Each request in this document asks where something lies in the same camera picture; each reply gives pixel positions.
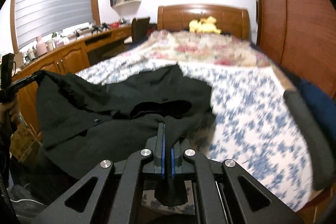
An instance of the headboard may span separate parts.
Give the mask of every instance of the headboard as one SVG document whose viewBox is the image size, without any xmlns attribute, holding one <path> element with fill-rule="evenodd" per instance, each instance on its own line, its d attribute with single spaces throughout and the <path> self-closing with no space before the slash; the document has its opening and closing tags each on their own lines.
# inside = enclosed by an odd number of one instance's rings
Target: headboard
<svg viewBox="0 0 336 224">
<path fill-rule="evenodd" d="M 209 16 L 217 19 L 216 26 L 222 32 L 232 33 L 241 39 L 249 38 L 250 20 L 247 10 L 213 4 L 159 6 L 157 29 L 180 31 L 188 28 L 191 20 Z"/>
</svg>

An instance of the wooden floor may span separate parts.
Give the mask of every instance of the wooden floor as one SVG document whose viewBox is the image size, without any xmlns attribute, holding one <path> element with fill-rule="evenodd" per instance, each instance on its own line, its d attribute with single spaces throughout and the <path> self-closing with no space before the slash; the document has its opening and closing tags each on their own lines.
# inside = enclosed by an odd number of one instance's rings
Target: wooden floor
<svg viewBox="0 0 336 224">
<path fill-rule="evenodd" d="M 331 198 L 336 195 L 336 182 L 330 188 L 325 189 L 312 201 L 308 202 L 297 214 L 305 224 L 313 224 L 325 210 Z"/>
</svg>

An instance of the pink bottle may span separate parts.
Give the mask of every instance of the pink bottle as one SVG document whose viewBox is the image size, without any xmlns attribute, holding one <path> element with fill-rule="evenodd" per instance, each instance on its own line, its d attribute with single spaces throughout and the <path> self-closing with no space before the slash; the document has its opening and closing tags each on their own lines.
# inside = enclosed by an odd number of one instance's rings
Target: pink bottle
<svg viewBox="0 0 336 224">
<path fill-rule="evenodd" d="M 42 40 L 42 36 L 39 35 L 38 37 L 36 37 L 36 51 L 37 51 L 37 56 L 41 56 L 45 53 L 47 53 L 47 46 L 45 45 L 44 41 Z"/>
</svg>

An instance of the hanging plush toy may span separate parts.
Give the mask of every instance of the hanging plush toy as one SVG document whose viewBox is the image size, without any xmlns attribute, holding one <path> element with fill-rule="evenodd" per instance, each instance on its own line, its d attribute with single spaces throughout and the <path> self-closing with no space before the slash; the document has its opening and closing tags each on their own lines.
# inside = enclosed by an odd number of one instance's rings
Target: hanging plush toy
<svg viewBox="0 0 336 224">
<path fill-rule="evenodd" d="M 210 33 L 214 32 L 217 34 L 220 34 L 222 30 L 217 29 L 215 23 L 217 20 L 209 16 L 208 18 L 201 18 L 200 21 L 192 20 L 189 23 L 189 31 L 190 32 L 196 32 L 196 33 Z"/>
</svg>

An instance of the metal screw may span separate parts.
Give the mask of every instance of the metal screw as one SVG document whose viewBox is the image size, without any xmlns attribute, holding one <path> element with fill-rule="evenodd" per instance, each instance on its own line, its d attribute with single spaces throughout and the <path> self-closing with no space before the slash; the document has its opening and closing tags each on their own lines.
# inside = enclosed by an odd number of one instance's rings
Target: metal screw
<svg viewBox="0 0 336 224">
<path fill-rule="evenodd" d="M 152 151 L 150 151 L 149 149 L 146 148 L 146 149 L 141 150 L 140 153 L 141 153 L 142 156 L 148 156 L 152 153 Z"/>
<path fill-rule="evenodd" d="M 196 152 L 195 152 L 195 150 L 187 149 L 184 153 L 185 153 L 187 156 L 194 156 Z"/>
<path fill-rule="evenodd" d="M 100 163 L 100 166 L 103 167 L 103 168 L 108 168 L 111 166 L 111 162 L 109 160 L 103 160 L 101 163 Z"/>
<path fill-rule="evenodd" d="M 233 166 L 236 165 L 236 162 L 235 162 L 234 160 L 226 160 L 226 161 L 225 161 L 225 165 L 226 165 L 227 167 L 233 167 Z"/>
</svg>

